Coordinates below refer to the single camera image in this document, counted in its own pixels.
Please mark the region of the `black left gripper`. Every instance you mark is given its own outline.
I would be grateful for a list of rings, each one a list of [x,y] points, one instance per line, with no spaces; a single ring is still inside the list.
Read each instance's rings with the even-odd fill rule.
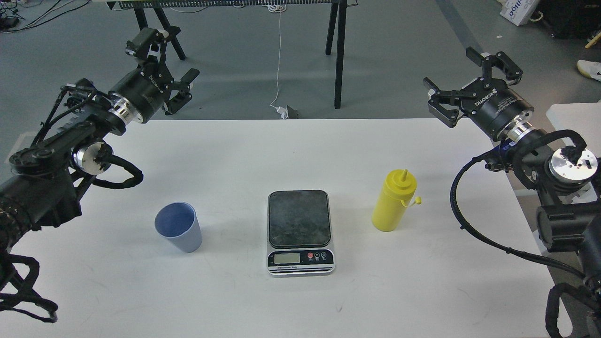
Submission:
[[[190,68],[180,81],[174,81],[165,65],[167,44],[174,43],[180,32],[178,26],[165,30],[145,27],[126,42],[126,54],[135,58],[138,67],[109,91],[111,112],[125,124],[146,123],[159,109],[174,115],[193,98],[190,90],[200,71]]]

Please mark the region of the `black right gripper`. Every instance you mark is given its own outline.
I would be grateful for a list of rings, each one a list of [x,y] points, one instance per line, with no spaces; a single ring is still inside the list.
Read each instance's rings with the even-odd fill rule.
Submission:
[[[481,80],[474,79],[462,90],[445,91],[425,77],[429,112],[449,128],[466,114],[491,140],[500,141],[515,118],[527,121],[534,112],[529,102],[508,88],[520,83],[523,70],[503,51],[483,55],[469,46],[466,56],[482,69]],[[493,78],[493,68],[502,71],[505,81]]]

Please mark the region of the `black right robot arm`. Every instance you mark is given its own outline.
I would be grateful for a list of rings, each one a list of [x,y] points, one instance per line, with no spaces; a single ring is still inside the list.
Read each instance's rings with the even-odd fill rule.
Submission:
[[[600,336],[600,159],[587,147],[583,137],[570,129],[545,132],[530,124],[534,108],[511,86],[520,82],[523,70],[502,51],[480,53],[472,47],[466,56],[482,73],[459,90],[442,90],[429,78],[429,112],[454,128],[460,118],[474,122],[498,145],[472,158],[452,182],[451,209],[460,227],[469,234],[507,254],[560,269],[582,280],[580,287],[569,283],[554,285],[547,298],[545,327],[552,338],[560,338],[557,323],[559,302],[567,294],[589,308],[588,336]],[[457,190],[464,173],[475,163],[485,162],[493,172],[513,172],[528,190],[535,190],[540,206],[536,210],[539,239],[550,253],[574,252],[581,270],[556,259],[503,246],[479,233],[464,218],[457,202]]]

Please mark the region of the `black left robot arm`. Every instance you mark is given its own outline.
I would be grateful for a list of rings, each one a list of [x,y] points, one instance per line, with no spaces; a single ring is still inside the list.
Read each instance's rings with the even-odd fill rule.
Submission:
[[[33,288],[38,261],[11,249],[29,231],[81,216],[81,199],[90,186],[122,190],[142,182],[142,171],[116,156],[104,137],[121,136],[129,123],[146,123],[159,110],[175,114],[191,100],[199,70],[191,68],[176,81],[166,65],[167,44],[175,43],[180,31],[142,28],[126,44],[137,68],[109,92],[85,78],[62,86],[30,147],[10,156],[13,177],[1,186],[1,287],[10,284],[15,293],[1,294],[2,311],[57,321],[57,304]]]

